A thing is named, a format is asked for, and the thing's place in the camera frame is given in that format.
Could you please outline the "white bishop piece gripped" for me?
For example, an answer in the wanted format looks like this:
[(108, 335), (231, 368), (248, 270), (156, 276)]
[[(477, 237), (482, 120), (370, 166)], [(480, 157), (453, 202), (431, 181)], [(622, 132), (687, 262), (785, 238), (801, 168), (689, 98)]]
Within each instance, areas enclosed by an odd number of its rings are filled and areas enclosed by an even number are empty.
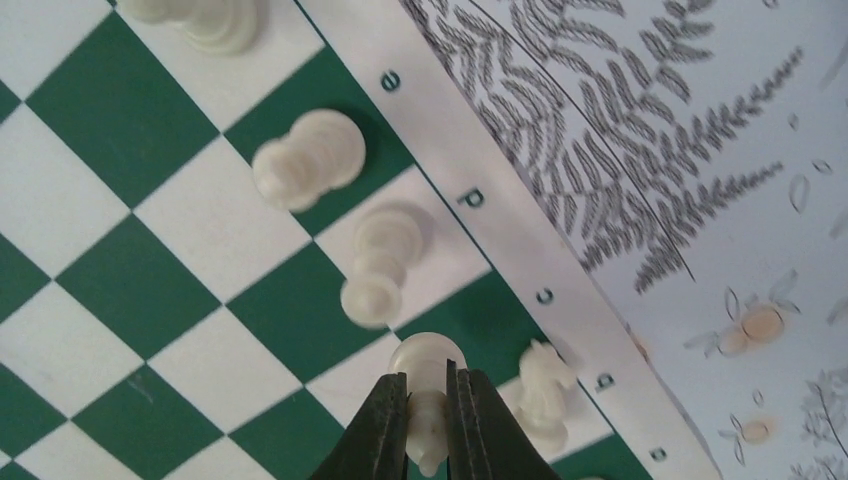
[(406, 454), (426, 478), (436, 475), (448, 457), (447, 362), (467, 366), (461, 349), (448, 337), (435, 332), (414, 334), (394, 351), (391, 373), (406, 374), (408, 422)]

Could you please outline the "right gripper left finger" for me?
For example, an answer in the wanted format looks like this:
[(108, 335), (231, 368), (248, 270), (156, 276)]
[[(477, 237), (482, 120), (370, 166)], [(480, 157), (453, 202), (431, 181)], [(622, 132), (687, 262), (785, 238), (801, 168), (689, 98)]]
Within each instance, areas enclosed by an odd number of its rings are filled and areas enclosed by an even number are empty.
[(399, 480), (407, 477), (407, 377), (381, 376), (313, 479)]

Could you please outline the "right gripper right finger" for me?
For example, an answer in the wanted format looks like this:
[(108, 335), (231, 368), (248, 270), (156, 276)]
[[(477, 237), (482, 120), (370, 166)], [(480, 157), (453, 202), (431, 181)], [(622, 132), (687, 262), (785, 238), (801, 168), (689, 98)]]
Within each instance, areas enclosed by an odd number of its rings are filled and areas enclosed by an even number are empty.
[(446, 389), (449, 479), (559, 479), (483, 371), (449, 360)]

